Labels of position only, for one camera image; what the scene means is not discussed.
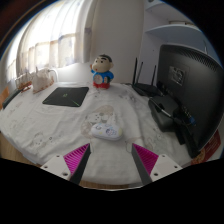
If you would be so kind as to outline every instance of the shelf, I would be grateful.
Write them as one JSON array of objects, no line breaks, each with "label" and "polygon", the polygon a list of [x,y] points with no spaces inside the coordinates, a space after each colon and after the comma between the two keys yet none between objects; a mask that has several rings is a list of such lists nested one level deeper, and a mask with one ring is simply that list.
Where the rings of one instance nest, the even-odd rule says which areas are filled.
[{"label": "shelf", "polygon": [[146,11],[167,21],[193,23],[182,12],[162,1],[155,0],[152,3],[146,3]]},{"label": "shelf", "polygon": [[149,10],[149,9],[152,9],[158,5],[161,5],[161,4],[165,4],[163,1],[160,1],[160,0],[154,0],[152,2],[149,2],[148,0],[145,0],[145,9],[146,10]]},{"label": "shelf", "polygon": [[166,43],[189,46],[204,53],[206,45],[208,54],[220,63],[219,58],[209,40],[198,28],[194,26],[180,24],[164,25],[150,29],[145,33],[160,38]]}]

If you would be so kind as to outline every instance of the router antenna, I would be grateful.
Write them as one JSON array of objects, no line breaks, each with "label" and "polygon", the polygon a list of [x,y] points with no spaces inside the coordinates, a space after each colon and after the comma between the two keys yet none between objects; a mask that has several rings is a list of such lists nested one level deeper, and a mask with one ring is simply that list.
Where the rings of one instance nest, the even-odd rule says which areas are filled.
[{"label": "router antenna", "polygon": [[138,64],[138,59],[136,58],[136,60],[135,60],[135,70],[134,70],[134,75],[133,75],[133,80],[132,80],[132,86],[135,84],[135,76],[136,76],[137,64]]},{"label": "router antenna", "polygon": [[137,81],[136,81],[136,83],[138,83],[138,79],[139,79],[139,77],[140,77],[140,73],[141,73],[141,70],[142,70],[142,65],[143,65],[143,62],[142,62],[141,67],[140,67],[140,69],[139,69],[139,73],[138,73],[138,77],[137,77]]},{"label": "router antenna", "polygon": [[152,86],[153,86],[153,83],[154,83],[155,74],[156,74],[156,65],[155,65],[153,76],[152,76],[152,83],[151,83]]}]

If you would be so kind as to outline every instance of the desk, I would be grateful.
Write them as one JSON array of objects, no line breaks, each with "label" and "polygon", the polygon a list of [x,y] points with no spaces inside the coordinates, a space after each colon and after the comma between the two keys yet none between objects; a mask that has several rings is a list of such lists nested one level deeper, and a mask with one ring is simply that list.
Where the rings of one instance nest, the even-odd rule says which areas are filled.
[{"label": "desk", "polygon": [[[81,107],[42,104],[57,87],[83,86],[89,91]],[[99,122],[115,122],[123,129],[123,137],[115,142],[94,138],[90,129]],[[95,89],[92,83],[54,83],[36,94],[31,86],[1,111],[0,129],[16,149],[40,165],[56,154],[65,155],[90,143],[91,154],[82,180],[93,183],[141,182],[131,155],[132,143],[156,154],[165,153],[180,166],[191,161],[186,146],[179,145],[174,133],[159,130],[148,99],[119,83],[111,83],[108,90]]]}]

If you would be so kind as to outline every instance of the remote control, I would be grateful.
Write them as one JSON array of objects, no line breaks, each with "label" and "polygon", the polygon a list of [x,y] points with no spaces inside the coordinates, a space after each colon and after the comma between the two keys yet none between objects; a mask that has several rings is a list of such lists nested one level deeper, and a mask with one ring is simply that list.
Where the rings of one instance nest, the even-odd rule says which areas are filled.
[{"label": "remote control", "polygon": [[91,133],[96,138],[117,141],[122,137],[122,129],[117,125],[98,123],[92,126]]}]

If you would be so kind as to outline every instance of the pink pattern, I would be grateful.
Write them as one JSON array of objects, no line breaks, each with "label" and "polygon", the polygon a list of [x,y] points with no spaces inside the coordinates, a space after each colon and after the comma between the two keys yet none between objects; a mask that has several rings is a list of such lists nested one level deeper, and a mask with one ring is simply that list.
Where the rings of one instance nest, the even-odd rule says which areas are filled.
[{"label": "pink pattern", "polygon": [[86,149],[88,148],[89,144],[83,145],[78,149],[75,149],[68,154],[64,155],[64,160],[73,175],[75,170],[77,169]]},{"label": "pink pattern", "polygon": [[133,144],[133,145],[142,161],[143,166],[145,167],[148,174],[150,175],[159,156],[139,145],[136,145],[136,144]]}]

